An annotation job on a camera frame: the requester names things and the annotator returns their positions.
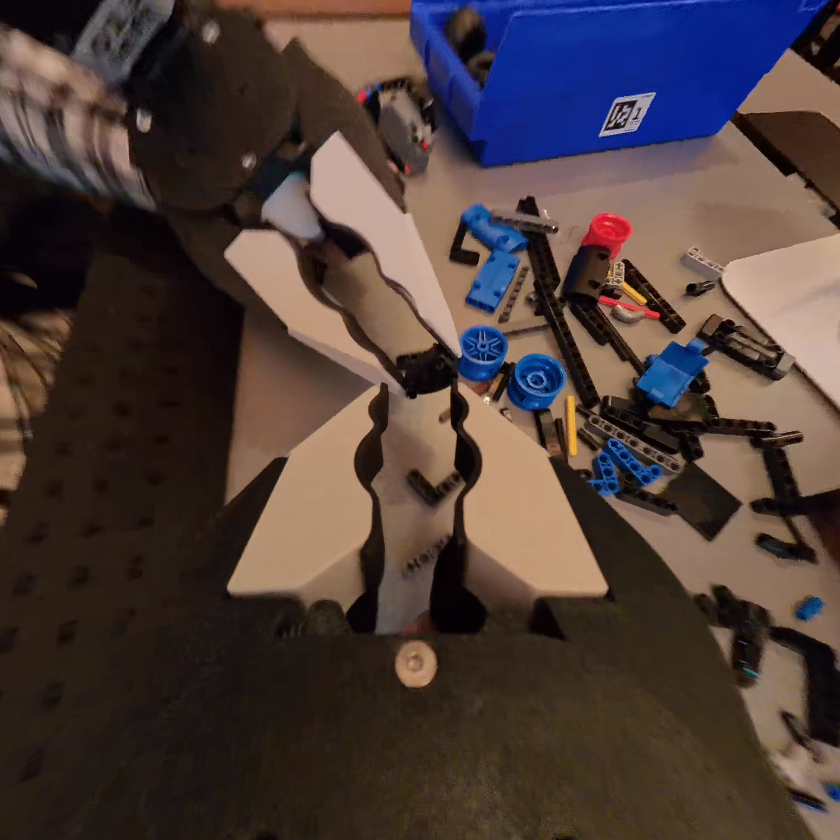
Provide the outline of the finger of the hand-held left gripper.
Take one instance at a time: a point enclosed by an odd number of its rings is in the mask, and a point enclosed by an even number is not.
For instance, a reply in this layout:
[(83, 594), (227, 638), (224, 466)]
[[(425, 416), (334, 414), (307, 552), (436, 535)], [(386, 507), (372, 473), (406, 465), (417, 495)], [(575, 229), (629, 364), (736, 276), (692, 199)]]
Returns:
[(293, 339), (370, 383), (386, 385), (393, 393), (403, 391), (394, 363), (363, 335), (348, 312), (307, 283), (296, 250), (280, 233), (245, 230), (224, 255)]
[(311, 158), (309, 195), (328, 223), (364, 242), (383, 280), (459, 358), (459, 333), (413, 216), (392, 200), (340, 132)]

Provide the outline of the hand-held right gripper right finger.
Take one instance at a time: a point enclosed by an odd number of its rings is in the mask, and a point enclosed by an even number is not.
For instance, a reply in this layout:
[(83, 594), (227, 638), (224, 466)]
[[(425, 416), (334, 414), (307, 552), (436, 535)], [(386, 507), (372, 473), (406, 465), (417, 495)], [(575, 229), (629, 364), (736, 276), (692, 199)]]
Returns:
[(454, 384), (450, 423), (463, 484), (434, 568), (429, 612), (442, 634), (476, 634), (490, 614), (602, 599), (609, 584), (559, 477), (564, 463)]

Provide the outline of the dark grey motor block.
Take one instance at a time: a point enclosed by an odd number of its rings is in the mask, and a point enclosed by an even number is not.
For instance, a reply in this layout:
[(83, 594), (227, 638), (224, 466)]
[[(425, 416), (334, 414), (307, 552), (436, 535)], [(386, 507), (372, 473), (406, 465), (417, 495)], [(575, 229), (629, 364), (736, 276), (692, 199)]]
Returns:
[(374, 121), (393, 167), (404, 176), (424, 175), (438, 128), (437, 103), (426, 80), (387, 78), (364, 86), (355, 98)]

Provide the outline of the black connector assembly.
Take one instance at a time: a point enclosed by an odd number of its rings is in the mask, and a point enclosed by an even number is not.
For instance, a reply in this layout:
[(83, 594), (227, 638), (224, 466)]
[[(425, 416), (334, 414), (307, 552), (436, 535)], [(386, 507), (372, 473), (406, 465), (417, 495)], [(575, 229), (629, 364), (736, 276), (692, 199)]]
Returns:
[(406, 397), (415, 399), (447, 390), (458, 378), (459, 358), (436, 343), (426, 351), (397, 356), (395, 366)]

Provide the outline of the black bar with blue pin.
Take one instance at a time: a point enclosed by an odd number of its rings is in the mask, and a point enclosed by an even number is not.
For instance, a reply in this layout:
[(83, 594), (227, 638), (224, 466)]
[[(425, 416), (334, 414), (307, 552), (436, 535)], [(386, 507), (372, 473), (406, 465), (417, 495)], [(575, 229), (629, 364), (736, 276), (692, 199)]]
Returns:
[(748, 689), (760, 677), (763, 647), (768, 627), (761, 623), (741, 623), (733, 630), (731, 667), (738, 687)]

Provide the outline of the blue curved panel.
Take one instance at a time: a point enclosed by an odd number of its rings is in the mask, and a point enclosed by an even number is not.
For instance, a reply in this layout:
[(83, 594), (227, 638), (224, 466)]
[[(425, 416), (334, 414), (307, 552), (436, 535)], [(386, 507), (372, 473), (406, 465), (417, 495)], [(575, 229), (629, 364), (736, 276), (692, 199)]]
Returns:
[(516, 254), (528, 246), (528, 238), (515, 228), (494, 222), (489, 208), (475, 204), (467, 208), (460, 216), (473, 238), (491, 251)]

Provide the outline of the blue rectangular panel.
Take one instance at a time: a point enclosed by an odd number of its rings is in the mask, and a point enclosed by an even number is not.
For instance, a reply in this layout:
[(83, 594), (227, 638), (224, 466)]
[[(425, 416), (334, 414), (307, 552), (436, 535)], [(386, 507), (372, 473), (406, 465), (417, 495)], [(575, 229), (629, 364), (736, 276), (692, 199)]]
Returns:
[(491, 252), (472, 283), (465, 304), (487, 314), (494, 313), (519, 266), (520, 258), (516, 255), (497, 250)]

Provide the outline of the long grey beam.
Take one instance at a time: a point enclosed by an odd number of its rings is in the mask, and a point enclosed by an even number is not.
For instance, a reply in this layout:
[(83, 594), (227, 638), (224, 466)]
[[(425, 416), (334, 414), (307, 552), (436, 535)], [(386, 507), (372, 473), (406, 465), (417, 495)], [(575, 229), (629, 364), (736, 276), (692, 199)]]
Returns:
[(605, 444), (610, 439), (621, 443), (640, 463), (646, 466), (658, 466), (668, 476), (682, 473), (686, 462), (678, 455), (671, 455), (664, 450), (645, 442), (641, 437), (631, 434), (621, 427), (600, 418), (588, 416), (584, 429)]

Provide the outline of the dark grey nine-hole beam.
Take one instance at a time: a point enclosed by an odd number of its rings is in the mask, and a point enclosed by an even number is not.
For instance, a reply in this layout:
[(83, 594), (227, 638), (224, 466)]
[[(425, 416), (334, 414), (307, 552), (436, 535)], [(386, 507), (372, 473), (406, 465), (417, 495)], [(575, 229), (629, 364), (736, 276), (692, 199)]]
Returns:
[(506, 324), (510, 321), (512, 311), (516, 306), (522, 287), (524, 286), (525, 280), (528, 278), (529, 272), (529, 266), (522, 266), (519, 269), (516, 278), (512, 282), (511, 288), (509, 289), (505, 305), (498, 317), (499, 324)]

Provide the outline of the black eleven-hole beam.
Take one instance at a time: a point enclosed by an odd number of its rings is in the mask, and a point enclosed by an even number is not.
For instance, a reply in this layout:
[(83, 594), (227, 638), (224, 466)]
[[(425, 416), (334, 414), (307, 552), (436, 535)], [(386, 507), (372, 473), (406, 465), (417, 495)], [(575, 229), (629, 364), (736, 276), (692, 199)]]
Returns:
[(568, 304), (571, 314), (601, 346), (610, 346), (621, 361), (633, 366), (639, 375), (645, 372), (645, 364), (627, 344), (625, 339), (609, 323), (606, 315), (592, 301), (572, 301)]

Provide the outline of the black curved panel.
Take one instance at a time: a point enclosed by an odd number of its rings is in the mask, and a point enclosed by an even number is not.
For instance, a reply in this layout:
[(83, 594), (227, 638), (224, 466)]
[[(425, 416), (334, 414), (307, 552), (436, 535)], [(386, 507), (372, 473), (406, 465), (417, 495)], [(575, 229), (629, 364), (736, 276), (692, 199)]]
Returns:
[(582, 245), (572, 258), (563, 282), (567, 301), (598, 302), (612, 264), (612, 251), (602, 245)]

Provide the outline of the black clip piece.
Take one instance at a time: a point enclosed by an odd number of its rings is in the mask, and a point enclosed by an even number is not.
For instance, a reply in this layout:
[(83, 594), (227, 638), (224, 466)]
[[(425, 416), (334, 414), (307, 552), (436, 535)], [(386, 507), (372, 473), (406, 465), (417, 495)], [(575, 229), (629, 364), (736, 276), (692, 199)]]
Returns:
[(692, 600), (714, 626), (734, 629), (746, 622), (762, 627), (773, 624), (772, 615), (764, 606), (738, 598), (723, 584), (713, 585), (709, 593), (693, 595)]

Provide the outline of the scattered small pins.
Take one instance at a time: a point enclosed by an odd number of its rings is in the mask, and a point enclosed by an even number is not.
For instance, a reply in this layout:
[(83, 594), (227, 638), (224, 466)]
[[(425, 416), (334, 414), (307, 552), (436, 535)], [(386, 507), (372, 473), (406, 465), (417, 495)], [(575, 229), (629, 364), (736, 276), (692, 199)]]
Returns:
[[(805, 668), (802, 657), (775, 643), (770, 637), (774, 627), (793, 628), (815, 637), (810, 625), (822, 621), (826, 602), (814, 593), (805, 593), (786, 614), (777, 613), (767, 632), (766, 650), (770, 670), (759, 683), (760, 731), (770, 734), (770, 715), (778, 719), (777, 733), (769, 740), (768, 757), (783, 787), (802, 810), (819, 815), (838, 811), (838, 748), (813, 740), (805, 722)], [(834, 649), (838, 663), (837, 646)]]

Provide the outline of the black frame piece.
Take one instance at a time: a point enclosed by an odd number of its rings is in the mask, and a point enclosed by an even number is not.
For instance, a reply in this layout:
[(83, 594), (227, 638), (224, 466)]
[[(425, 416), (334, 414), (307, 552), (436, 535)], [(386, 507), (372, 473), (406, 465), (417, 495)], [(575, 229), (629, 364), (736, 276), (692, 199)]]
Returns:
[(779, 344), (756, 338), (735, 321), (717, 314), (700, 326), (696, 338), (772, 382), (785, 378), (795, 365), (795, 358)]

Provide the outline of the black bent frame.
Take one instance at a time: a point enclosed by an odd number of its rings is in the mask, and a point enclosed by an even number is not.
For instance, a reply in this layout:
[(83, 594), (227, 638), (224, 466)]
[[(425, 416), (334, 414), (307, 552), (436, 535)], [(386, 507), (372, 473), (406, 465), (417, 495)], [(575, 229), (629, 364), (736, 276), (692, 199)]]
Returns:
[(830, 645), (793, 628), (776, 626), (772, 640), (802, 657), (805, 668), (805, 722), (813, 740), (839, 746), (839, 669)]

